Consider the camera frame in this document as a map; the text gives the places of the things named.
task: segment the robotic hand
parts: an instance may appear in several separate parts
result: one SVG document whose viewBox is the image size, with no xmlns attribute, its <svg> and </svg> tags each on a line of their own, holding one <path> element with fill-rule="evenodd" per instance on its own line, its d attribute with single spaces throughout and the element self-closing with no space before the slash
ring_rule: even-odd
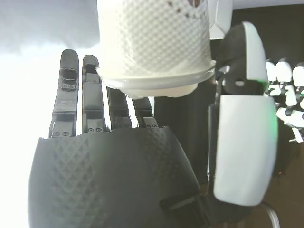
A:
<svg viewBox="0 0 304 228">
<path fill-rule="evenodd" d="M 304 63 L 299 63 L 292 70 L 286 59 L 281 59 L 276 65 L 267 60 L 267 73 L 270 85 L 266 95 L 275 98 L 276 115 L 290 126 L 295 139 L 290 142 L 303 143 L 304 137 Z"/>
</svg>

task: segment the white cup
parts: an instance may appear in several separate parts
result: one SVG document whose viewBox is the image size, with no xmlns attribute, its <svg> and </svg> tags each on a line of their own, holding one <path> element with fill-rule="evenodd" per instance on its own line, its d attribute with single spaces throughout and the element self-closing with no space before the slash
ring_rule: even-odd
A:
<svg viewBox="0 0 304 228">
<path fill-rule="evenodd" d="M 103 82 L 132 98 L 183 96 L 213 75 L 206 0 L 97 0 Z"/>
</svg>

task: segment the white background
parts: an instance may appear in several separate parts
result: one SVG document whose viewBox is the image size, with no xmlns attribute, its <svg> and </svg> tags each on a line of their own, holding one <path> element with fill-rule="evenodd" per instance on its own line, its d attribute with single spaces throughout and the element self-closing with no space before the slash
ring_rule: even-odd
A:
<svg viewBox="0 0 304 228">
<path fill-rule="evenodd" d="M 304 0 L 235 0 L 235 8 L 290 3 Z M 98 43 L 95 0 L 1 0 L 0 227 L 28 227 L 29 172 L 48 136 L 61 52 L 72 48 L 82 61 L 98 57 Z"/>
</svg>

